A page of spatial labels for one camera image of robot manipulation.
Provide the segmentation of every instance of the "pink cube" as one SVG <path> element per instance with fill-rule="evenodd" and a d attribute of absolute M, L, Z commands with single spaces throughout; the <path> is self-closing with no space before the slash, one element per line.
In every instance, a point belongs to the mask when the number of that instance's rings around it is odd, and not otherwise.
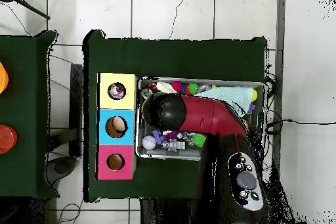
<path fill-rule="evenodd" d="M 137 164 L 133 146 L 99 145 L 98 180 L 131 180 Z"/>

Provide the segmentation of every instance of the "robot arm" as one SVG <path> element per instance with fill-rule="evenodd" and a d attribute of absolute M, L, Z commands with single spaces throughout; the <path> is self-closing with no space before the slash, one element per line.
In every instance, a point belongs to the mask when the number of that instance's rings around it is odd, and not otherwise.
<path fill-rule="evenodd" d="M 142 108 L 146 122 L 160 129 L 211 135 L 198 193 L 211 200 L 215 224 L 266 224 L 266 196 L 245 126 L 226 102 L 158 93 Z"/>

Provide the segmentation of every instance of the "yellow cube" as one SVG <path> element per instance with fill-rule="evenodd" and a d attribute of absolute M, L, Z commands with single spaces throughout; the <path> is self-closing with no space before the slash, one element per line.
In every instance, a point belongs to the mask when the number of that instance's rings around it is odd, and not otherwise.
<path fill-rule="evenodd" d="M 99 107 L 135 110 L 137 77 L 134 74 L 98 73 Z"/>

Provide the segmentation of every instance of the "green tablecloth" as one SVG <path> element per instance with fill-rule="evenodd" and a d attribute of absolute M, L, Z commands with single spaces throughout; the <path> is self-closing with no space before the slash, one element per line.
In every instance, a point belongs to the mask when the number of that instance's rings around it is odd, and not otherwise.
<path fill-rule="evenodd" d="M 55 197 L 45 182 L 48 89 L 47 53 L 56 34 L 0 36 L 0 62 L 9 84 L 0 94 L 0 124 L 13 127 L 18 141 L 0 154 L 0 196 Z"/>
<path fill-rule="evenodd" d="M 88 33 L 84 40 L 84 48 L 89 52 L 84 81 L 85 85 L 89 81 L 89 101 L 84 100 L 84 110 L 89 109 L 89 124 L 85 125 L 84 132 L 85 139 L 89 138 L 89 158 L 85 158 L 89 164 L 89 171 L 85 172 L 89 200 L 98 197 L 192 198 L 198 172 L 198 162 L 194 161 L 138 158 L 131 181 L 95 180 L 97 72 L 263 82 L 265 47 L 263 37 L 252 41 L 155 41 L 105 39 L 99 30 Z"/>

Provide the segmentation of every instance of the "green toy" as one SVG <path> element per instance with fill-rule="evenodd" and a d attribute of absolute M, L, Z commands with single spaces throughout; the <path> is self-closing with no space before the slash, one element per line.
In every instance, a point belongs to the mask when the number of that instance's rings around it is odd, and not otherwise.
<path fill-rule="evenodd" d="M 196 84 L 196 83 L 190 83 L 190 84 L 188 85 L 188 88 L 189 88 L 189 92 L 190 92 L 190 94 L 191 94 L 191 95 L 195 95 L 195 94 L 198 92 L 198 89 L 199 89 L 200 87 L 199 87 L 198 84 Z"/>
<path fill-rule="evenodd" d="M 201 133 L 196 133 L 192 138 L 195 142 L 195 145 L 200 148 L 203 148 L 204 142 L 207 139 L 207 137 Z"/>

